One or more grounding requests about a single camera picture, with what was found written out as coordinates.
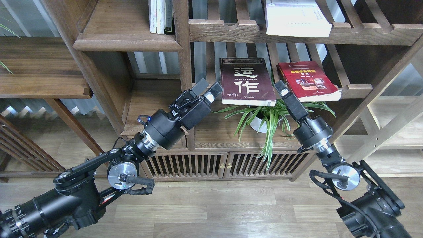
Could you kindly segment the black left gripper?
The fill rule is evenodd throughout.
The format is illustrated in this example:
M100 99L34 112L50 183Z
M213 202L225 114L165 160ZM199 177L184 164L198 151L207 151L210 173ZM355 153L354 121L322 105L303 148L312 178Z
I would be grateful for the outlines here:
M221 95L223 88L216 82L205 93L208 83L201 79L192 90L185 90L168 108L177 122L186 129L192 129L211 112L211 103Z

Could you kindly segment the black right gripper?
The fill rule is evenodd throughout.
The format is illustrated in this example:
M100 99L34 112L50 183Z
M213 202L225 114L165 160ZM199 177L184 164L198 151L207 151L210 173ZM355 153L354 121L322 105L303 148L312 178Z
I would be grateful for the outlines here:
M283 98L284 104L287 108L287 111L295 121L301 121L302 119L309 116L309 113L302 105L302 103L297 99L297 97L291 93L289 88L279 80L274 84L274 87L278 94Z

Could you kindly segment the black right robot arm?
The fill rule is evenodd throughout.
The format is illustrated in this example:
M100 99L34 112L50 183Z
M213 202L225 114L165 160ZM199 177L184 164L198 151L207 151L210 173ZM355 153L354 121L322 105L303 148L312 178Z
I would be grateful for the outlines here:
M396 194L365 161L346 163L337 148L329 143L332 128L320 116L311 119L301 102L282 81L275 83L274 87L289 114L299 123L299 128L294 131L302 145L298 152L315 150L327 170L311 170L311 180L340 202L341 207L337 212L350 233L356 238L409 238L410 234L397 220L405 205ZM367 192L352 202L344 200L337 190L353 190L361 178L367 182Z

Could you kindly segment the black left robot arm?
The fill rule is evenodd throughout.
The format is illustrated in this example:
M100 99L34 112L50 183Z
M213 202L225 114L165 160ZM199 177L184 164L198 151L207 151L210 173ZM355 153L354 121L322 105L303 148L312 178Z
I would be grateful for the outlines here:
M144 126L121 148L113 148L54 178L55 188L1 213L2 238L35 238L44 234L57 238L70 226L75 229L98 223L106 207L123 194L148 195L152 179L139 175L139 164L158 148L169 150L211 112L211 103L223 91L219 83L207 89L203 79L185 90L169 112L160 109L152 116L140 115Z

